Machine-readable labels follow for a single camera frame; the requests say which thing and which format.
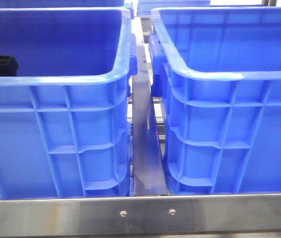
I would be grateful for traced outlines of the metal shelf rack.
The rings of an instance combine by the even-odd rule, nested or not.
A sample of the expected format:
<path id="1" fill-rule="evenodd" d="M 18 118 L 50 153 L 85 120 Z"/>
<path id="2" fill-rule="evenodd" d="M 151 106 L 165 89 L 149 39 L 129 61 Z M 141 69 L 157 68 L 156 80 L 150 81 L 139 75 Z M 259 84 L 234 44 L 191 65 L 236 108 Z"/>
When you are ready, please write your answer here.
<path id="1" fill-rule="evenodd" d="M 128 195 L 0 200 L 0 236 L 281 230 L 281 193 L 168 190 L 149 88 L 133 84 Z"/>

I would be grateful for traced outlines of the distant low blue crate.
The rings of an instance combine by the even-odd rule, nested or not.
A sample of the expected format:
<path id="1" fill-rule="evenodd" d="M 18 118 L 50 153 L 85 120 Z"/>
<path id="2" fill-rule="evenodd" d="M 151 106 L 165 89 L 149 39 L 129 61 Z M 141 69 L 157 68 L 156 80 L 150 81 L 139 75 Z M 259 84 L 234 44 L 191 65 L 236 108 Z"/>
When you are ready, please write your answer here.
<path id="1" fill-rule="evenodd" d="M 151 10 L 162 7 L 209 7 L 210 0 L 139 0 L 137 16 L 150 16 Z"/>

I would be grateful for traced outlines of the blue crate behind left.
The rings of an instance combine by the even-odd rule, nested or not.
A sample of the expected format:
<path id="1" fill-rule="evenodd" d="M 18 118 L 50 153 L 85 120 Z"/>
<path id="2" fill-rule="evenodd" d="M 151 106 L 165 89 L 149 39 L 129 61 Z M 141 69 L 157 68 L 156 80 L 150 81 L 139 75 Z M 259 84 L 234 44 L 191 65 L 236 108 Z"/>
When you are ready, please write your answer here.
<path id="1" fill-rule="evenodd" d="M 0 8 L 44 7 L 124 7 L 133 9 L 132 0 L 0 0 Z"/>

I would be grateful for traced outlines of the blue crate at right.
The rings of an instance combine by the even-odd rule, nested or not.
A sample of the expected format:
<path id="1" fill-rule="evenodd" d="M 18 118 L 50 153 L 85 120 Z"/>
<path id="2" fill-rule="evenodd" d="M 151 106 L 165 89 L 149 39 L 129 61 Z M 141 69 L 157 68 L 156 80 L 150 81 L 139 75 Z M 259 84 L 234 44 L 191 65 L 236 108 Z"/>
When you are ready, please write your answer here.
<path id="1" fill-rule="evenodd" d="M 168 190 L 281 193 L 281 7 L 151 14 Z"/>

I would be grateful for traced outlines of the large blue plastic crate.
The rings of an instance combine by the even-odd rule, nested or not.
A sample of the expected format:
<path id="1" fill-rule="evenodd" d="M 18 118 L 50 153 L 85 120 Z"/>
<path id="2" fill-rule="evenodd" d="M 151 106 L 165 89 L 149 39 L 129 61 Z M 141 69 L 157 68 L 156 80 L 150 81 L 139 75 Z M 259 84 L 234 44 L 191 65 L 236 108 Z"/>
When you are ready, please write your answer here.
<path id="1" fill-rule="evenodd" d="M 119 7 L 0 8 L 0 200 L 126 196 L 131 14 Z"/>

